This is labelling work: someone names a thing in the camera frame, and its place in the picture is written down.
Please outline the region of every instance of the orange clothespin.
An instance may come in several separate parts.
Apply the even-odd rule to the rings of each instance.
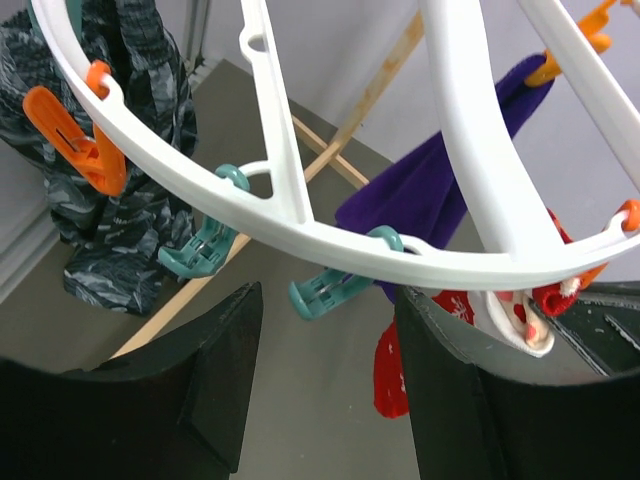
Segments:
[[[613,44],[611,37],[600,33],[600,30],[609,23],[608,10],[616,1],[617,0],[605,0],[599,7],[578,22],[578,28],[598,54],[606,52]],[[528,87],[533,88],[544,85],[562,73],[558,62],[551,52],[547,49],[544,51],[544,54],[547,57],[544,65],[529,75],[524,81]]]
[[[627,212],[627,219],[622,223],[622,230],[631,233],[640,229],[640,200],[627,200],[622,204],[618,213],[623,211]],[[580,275],[580,290],[584,290],[591,285],[596,277],[607,268],[607,265],[608,264],[605,263]]]
[[[108,90],[100,85],[109,66],[95,61],[89,68],[87,85],[100,98]],[[94,138],[87,137],[62,103],[48,89],[34,87],[22,103],[27,117],[60,154],[100,193],[112,197],[124,190],[127,169],[124,154],[94,124]]]

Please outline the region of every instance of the gray patterned garment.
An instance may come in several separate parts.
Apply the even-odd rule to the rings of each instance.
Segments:
[[[191,156],[197,128],[178,48],[153,0],[85,0],[82,47],[90,61],[111,66],[127,107],[167,143]],[[22,110],[36,85],[51,90],[87,135],[92,123],[55,73],[46,44],[26,11],[0,26],[0,138],[40,169],[61,239],[76,248],[64,288],[87,303],[146,315],[166,272],[160,246],[181,248],[194,232],[189,205],[127,161],[120,197],[96,192],[44,140]]]

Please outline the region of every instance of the wooden stick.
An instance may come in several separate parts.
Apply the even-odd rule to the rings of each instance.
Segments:
[[[382,63],[378,73],[376,73],[371,82],[369,82],[360,101],[358,101],[351,111],[346,122],[333,136],[329,142],[329,146],[309,165],[309,168],[313,167],[313,169],[317,171],[322,170],[327,163],[333,162],[336,155],[347,146],[347,143],[349,143],[364,118],[369,114],[373,106],[391,84],[423,37],[424,24],[422,22],[422,15],[418,11]]]
[[[293,117],[293,127],[296,130],[296,135],[302,140],[315,153],[322,153],[327,149],[327,142],[322,140],[320,136],[307,127],[300,119]],[[330,165],[351,185],[360,189],[369,183],[369,179],[365,177],[360,171],[351,165],[342,155],[338,155],[334,162]],[[311,165],[304,171],[304,178],[307,182],[311,181],[315,177],[321,168],[311,168]]]
[[[310,148],[315,150],[325,149],[327,144],[324,140],[322,140],[318,135],[316,135],[309,127],[307,127],[304,123],[294,117],[294,125],[296,126],[296,131],[299,133],[300,137],[310,145]],[[347,162],[344,158],[340,157],[339,165],[341,169],[345,173],[342,175],[349,180],[356,188],[360,188],[363,185],[369,183],[367,178],[362,175],[353,165]],[[311,181],[313,177],[315,177],[318,170],[310,170],[311,165],[305,169],[305,180],[307,183]],[[240,251],[249,243],[251,238],[244,234],[239,234],[236,237],[233,246],[231,247],[231,251],[229,252],[229,256],[227,257],[227,261],[225,262],[224,267],[233,260],[233,258],[240,253]],[[158,312],[151,317],[147,323],[145,323],[140,330],[138,330],[120,349],[113,354],[111,358],[119,357],[124,355],[125,353],[129,353],[137,348],[146,345],[151,340],[155,338],[158,333],[162,331],[164,327],[166,327],[169,322],[202,290],[207,284],[215,277],[215,275],[211,277],[205,278],[196,278],[190,280],[184,287],[180,289],[178,293],[176,293]]]

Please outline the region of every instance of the white plastic hanger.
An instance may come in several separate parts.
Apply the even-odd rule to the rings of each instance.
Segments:
[[[580,84],[598,124],[636,185],[640,171],[638,113],[557,0],[520,0],[572,84]],[[401,236],[416,255],[384,240],[315,221],[302,176],[291,114],[264,0],[242,0],[240,46],[251,63],[262,117],[266,160],[240,166],[269,173],[274,194],[260,199],[234,188],[174,150],[125,106],[119,85],[100,100],[85,84],[89,61],[75,38],[65,0],[32,0],[42,33],[72,91],[109,138],[159,184],[206,215],[258,241],[328,267],[394,283],[457,290],[516,290],[547,285],[606,263],[640,243],[621,228],[624,214],[588,239],[564,245],[508,137],[491,78],[478,1],[420,0],[442,130],[456,178],[489,252],[437,250]],[[551,9],[551,13],[541,12]],[[264,48],[256,48],[262,43]],[[572,60],[578,55],[580,61]],[[471,77],[468,72],[474,71]]]

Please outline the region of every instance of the purple cloth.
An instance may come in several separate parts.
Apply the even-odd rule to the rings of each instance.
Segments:
[[[496,84],[502,116],[511,138],[538,108],[553,81],[529,88],[524,79],[545,62],[532,55]],[[438,132],[350,197],[336,212],[338,227],[366,234],[379,225],[446,247],[467,206],[455,180],[442,133]],[[376,282],[395,303],[395,285]]]

